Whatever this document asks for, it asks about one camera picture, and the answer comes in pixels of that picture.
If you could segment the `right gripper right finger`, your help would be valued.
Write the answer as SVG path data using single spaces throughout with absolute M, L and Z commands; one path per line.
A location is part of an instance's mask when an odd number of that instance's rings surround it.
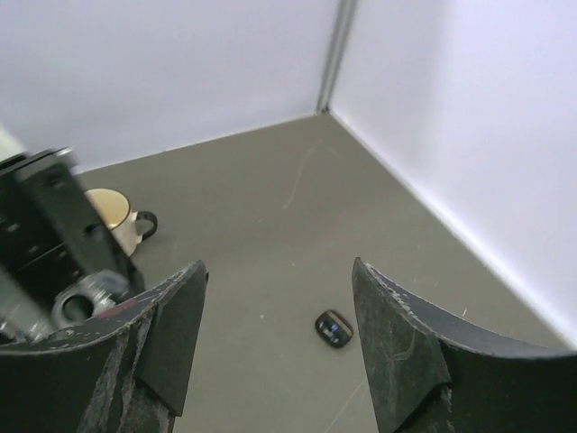
M 576 353 L 503 336 L 356 259 L 358 334 L 380 432 L 574 432 Z

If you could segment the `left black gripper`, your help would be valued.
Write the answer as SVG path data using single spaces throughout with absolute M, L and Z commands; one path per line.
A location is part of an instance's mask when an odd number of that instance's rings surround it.
M 142 293 L 144 281 L 63 157 L 1 163 L 1 340 L 37 342 Z

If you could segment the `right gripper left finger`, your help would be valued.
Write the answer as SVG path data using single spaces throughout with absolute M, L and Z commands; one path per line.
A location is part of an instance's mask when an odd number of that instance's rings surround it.
M 156 288 L 38 343 L 1 347 L 3 432 L 171 432 L 184 410 L 208 272 Z

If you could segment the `glossy black charging case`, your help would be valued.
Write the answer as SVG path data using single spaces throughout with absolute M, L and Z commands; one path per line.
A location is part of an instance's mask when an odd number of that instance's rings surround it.
M 321 313 L 315 321 L 315 331 L 332 348 L 341 349 L 353 339 L 353 326 L 334 309 Z

